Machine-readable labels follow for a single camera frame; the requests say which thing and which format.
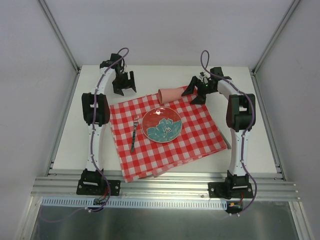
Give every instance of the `teal flower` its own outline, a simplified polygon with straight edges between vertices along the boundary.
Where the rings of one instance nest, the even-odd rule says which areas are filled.
[[[156,127],[149,127],[146,132],[151,140],[166,143],[175,139],[180,134],[181,129],[181,120],[174,122],[170,118],[163,118]]]

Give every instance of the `folded cloth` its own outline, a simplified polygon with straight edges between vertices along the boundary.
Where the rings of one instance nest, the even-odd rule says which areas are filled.
[[[147,95],[110,106],[111,132],[126,182],[162,174],[173,167],[227,148],[206,105],[190,104],[195,94],[166,104],[159,104],[157,96]],[[180,135],[170,142],[154,142],[144,135],[140,120],[136,129],[134,152],[131,153],[134,116],[137,114],[142,119],[146,112],[163,106],[180,115]]]

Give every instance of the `fork handle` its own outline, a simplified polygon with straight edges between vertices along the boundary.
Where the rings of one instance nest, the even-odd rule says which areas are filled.
[[[136,129],[137,129],[137,127],[134,127],[133,134],[132,134],[132,143],[131,143],[131,152],[132,153],[135,150]]]

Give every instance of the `tabletop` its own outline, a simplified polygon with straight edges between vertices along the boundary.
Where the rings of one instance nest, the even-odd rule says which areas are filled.
[[[128,65],[126,71],[134,71],[137,93],[132,89],[124,90],[124,96],[113,93],[112,87],[107,90],[109,105],[129,101],[142,96],[155,94],[158,89],[187,86],[192,76],[202,72],[201,66],[147,66]],[[223,74],[230,76],[239,89],[245,93],[255,93],[250,72],[247,67],[222,67]],[[83,170],[88,157],[88,126],[83,119],[81,96],[88,93],[100,78],[98,65],[84,65],[72,98],[63,134],[54,160],[54,170]],[[228,100],[222,94],[207,95],[206,106],[217,127],[231,144],[231,133],[226,123]],[[252,173],[276,173],[275,162],[270,149],[268,136],[256,98],[256,123],[252,128],[248,142],[247,169]],[[108,124],[103,137],[104,170],[120,171],[111,128]],[[225,173],[231,159],[231,150],[203,157],[196,161],[174,167],[169,172],[183,173]]]

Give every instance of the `gray floor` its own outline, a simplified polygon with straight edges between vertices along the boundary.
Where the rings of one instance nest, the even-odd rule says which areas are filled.
[[[42,206],[41,214],[58,220],[74,207]],[[256,202],[240,217],[221,210],[106,208],[80,210],[47,223],[37,218],[33,240],[295,240],[287,202]]]

